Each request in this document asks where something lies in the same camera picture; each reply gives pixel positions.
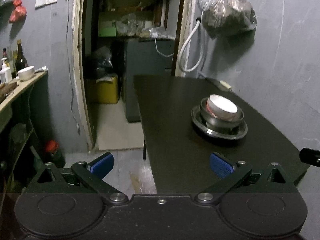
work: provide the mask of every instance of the red jar lid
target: red jar lid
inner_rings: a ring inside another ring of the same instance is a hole
[[[44,151],[47,153],[55,153],[58,150],[58,148],[59,144],[56,141],[51,140],[45,144]]]

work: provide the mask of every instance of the white cable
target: white cable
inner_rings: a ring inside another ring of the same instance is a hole
[[[192,72],[192,71],[194,71],[196,68],[198,68],[198,66],[200,65],[200,63],[201,63],[201,61],[202,61],[202,59],[203,59],[204,44],[203,44],[203,40],[201,39],[200,57],[199,57],[198,62],[197,62],[192,68],[189,68],[189,69],[187,69],[186,67],[183,68],[182,65],[181,65],[181,59],[182,59],[183,52],[184,52],[184,50],[186,49],[188,43],[190,42],[192,36],[196,33],[197,29],[199,28],[200,23],[201,23],[201,21],[200,21],[200,20],[197,20],[196,26],[194,27],[194,29],[192,30],[191,34],[189,35],[189,37],[187,38],[187,40],[186,40],[185,43],[183,44],[183,46],[182,46],[182,48],[181,48],[181,50],[180,50],[179,56],[178,56],[178,66],[179,66],[179,68],[180,68],[181,71],[186,72],[186,73]]]
[[[68,28],[69,28],[69,0],[68,0],[68,21],[67,21],[67,33],[66,33],[66,47],[67,47],[67,56],[68,56],[68,65],[69,65],[69,78],[70,78],[70,86],[71,86],[71,103],[70,103],[70,110],[73,119],[76,121],[77,129],[79,130],[79,124],[75,117],[75,114],[73,113],[73,99],[74,99],[74,91],[71,81],[71,64],[70,64],[70,58],[69,58],[69,51],[68,51]]]
[[[156,38],[156,40],[155,40],[155,43],[156,43],[156,50],[157,50],[157,52],[158,52],[161,56],[164,56],[164,57],[172,57],[172,56],[173,56],[173,54],[165,55],[165,54],[161,53],[161,52],[158,50],[157,38]]]

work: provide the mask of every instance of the metal bowl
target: metal bowl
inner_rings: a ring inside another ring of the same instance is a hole
[[[244,113],[240,107],[238,107],[238,112],[236,113],[236,116],[229,120],[225,121],[222,119],[219,119],[217,116],[213,116],[210,114],[207,110],[207,100],[208,98],[203,98],[200,103],[200,113],[210,125],[214,127],[220,127],[220,128],[235,128],[237,127],[244,119]]]
[[[248,126],[245,121],[240,122],[238,129],[229,130],[228,133],[215,131],[206,126],[206,122],[203,121],[203,118],[200,113],[200,106],[195,106],[191,111],[192,122],[206,135],[213,138],[222,138],[226,140],[238,140],[243,138],[248,132]]]

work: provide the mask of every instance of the gray cabinet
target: gray cabinet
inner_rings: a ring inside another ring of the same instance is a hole
[[[124,42],[124,75],[122,98],[128,122],[139,122],[139,107],[133,87],[134,75],[168,75],[171,74],[172,58],[164,57],[156,51],[155,41],[129,39]],[[170,55],[175,41],[157,40],[158,50]]]

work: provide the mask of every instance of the stacked bowls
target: stacked bowls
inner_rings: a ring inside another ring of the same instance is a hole
[[[200,103],[200,114],[207,128],[226,134],[236,130],[244,120],[241,108],[219,95],[203,98]]]

